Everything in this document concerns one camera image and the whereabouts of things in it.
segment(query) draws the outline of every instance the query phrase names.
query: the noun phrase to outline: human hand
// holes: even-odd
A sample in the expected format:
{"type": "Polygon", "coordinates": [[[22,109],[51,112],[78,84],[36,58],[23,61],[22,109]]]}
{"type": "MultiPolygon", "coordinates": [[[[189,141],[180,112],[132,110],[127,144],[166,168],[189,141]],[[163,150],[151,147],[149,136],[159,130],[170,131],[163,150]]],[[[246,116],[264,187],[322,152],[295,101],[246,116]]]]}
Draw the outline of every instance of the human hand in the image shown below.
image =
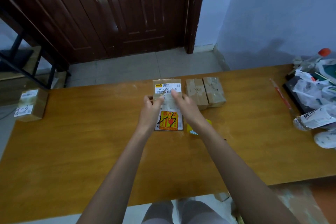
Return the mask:
{"type": "Polygon", "coordinates": [[[197,130],[199,126],[203,124],[208,124],[208,122],[199,111],[194,100],[192,100],[186,94],[183,94],[182,97],[173,89],[171,90],[171,95],[178,105],[182,115],[194,130],[197,130]]]}
{"type": "Polygon", "coordinates": [[[164,101],[163,97],[159,97],[152,104],[151,99],[153,99],[153,96],[144,96],[143,107],[140,111],[138,125],[135,130],[135,133],[145,136],[146,139],[150,137],[154,131],[158,121],[160,107],[164,101]]]}

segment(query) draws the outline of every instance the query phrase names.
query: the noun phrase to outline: cable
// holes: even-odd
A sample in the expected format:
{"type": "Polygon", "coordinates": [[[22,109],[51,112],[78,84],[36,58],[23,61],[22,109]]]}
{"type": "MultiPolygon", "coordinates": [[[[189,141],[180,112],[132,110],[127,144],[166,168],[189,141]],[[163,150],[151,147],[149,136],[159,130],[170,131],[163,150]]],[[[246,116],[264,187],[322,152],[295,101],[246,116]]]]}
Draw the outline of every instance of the cable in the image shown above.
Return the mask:
{"type": "Polygon", "coordinates": [[[10,113],[8,113],[8,114],[6,114],[5,116],[1,117],[0,120],[5,119],[7,116],[9,116],[9,115],[10,115],[12,112],[14,112],[15,110],[16,110],[16,108],[13,109],[13,110],[11,110],[10,113]]]}

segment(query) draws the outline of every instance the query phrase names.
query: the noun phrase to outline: light blue wall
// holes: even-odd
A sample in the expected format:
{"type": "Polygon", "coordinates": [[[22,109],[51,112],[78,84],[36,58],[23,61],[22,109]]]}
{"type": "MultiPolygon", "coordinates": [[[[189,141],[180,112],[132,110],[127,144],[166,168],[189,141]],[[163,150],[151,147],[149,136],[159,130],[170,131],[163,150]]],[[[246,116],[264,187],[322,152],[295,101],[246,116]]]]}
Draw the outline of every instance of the light blue wall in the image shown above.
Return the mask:
{"type": "Polygon", "coordinates": [[[230,0],[203,0],[195,46],[215,44],[230,0]]]}
{"type": "Polygon", "coordinates": [[[231,69],[336,51],[336,0],[231,0],[217,44],[231,69]]]}

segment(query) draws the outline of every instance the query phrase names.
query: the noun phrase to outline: human arm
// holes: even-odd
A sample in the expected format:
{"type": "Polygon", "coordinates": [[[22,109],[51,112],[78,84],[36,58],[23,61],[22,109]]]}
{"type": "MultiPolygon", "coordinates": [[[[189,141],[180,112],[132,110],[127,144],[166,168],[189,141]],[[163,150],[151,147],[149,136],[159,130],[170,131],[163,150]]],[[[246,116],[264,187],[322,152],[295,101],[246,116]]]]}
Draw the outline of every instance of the human arm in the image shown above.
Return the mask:
{"type": "Polygon", "coordinates": [[[199,134],[245,223],[299,224],[254,171],[204,119],[195,102],[172,90],[184,118],[199,134]]]}
{"type": "Polygon", "coordinates": [[[121,224],[145,144],[154,131],[163,98],[153,104],[148,96],[133,136],[85,208],[77,224],[121,224]]]}

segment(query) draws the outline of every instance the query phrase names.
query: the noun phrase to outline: person's left hand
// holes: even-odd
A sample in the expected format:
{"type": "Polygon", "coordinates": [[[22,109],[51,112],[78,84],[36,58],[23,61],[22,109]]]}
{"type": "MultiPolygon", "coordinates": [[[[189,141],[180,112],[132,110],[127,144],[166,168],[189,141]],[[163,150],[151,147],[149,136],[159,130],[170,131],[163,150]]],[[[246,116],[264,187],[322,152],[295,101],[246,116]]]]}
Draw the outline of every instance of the person's left hand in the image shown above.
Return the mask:
{"type": "Polygon", "coordinates": [[[164,101],[164,98],[160,97],[152,104],[150,99],[153,99],[153,96],[144,96],[143,98],[143,107],[141,109],[138,125],[135,130],[135,133],[140,133],[147,138],[150,137],[154,131],[158,121],[160,106],[164,101]]]}

